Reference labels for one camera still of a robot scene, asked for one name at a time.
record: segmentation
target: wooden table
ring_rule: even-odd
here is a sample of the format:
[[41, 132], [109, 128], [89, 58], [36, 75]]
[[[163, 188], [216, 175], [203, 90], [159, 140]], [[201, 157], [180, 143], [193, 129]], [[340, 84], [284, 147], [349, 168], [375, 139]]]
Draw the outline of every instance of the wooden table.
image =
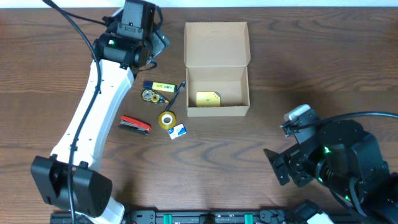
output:
[[[115, 9], [71, 9], [99, 19]], [[171, 46], [159, 67], [142, 72], [123, 100], [106, 141], [101, 173], [122, 203], [159, 210], [292, 207], [308, 198], [338, 208], [318, 183], [281, 187], [262, 149], [284, 151], [294, 138], [279, 129], [303, 103], [326, 118], [364, 110], [398, 112], [398, 9], [164, 9]], [[248, 21], [251, 108], [246, 117], [188, 118], [186, 96], [173, 106], [188, 133], [170, 140], [157, 124], [162, 105], [144, 103], [142, 82], [185, 79], [185, 22]], [[78, 21], [91, 41], [104, 27]], [[30, 175], [36, 155], [49, 156], [86, 86], [90, 53], [70, 24], [51, 9], [0, 10], [0, 222], [48, 223]], [[126, 114], [150, 123], [142, 137], [117, 128]], [[359, 119], [379, 140], [390, 169], [398, 162], [398, 124]]]

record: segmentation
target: green light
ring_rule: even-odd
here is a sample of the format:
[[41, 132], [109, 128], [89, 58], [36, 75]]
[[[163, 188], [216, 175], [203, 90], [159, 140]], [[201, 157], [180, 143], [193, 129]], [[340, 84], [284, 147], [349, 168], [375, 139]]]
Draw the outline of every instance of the green light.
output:
[[325, 146], [325, 153], [329, 153], [330, 150]]

